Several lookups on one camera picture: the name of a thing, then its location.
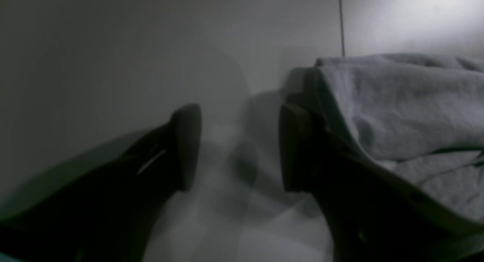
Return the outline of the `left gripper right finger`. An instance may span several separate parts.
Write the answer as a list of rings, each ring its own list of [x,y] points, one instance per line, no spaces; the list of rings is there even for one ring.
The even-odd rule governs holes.
[[[389,171],[365,163],[294,104],[279,114],[282,181],[310,193],[334,242],[335,262],[482,262],[483,225],[445,209]]]

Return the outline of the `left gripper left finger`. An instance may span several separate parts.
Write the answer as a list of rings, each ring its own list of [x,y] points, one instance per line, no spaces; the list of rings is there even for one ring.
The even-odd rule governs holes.
[[[199,104],[177,109],[126,152],[1,221],[1,255],[19,262],[140,262],[159,210],[195,178]]]

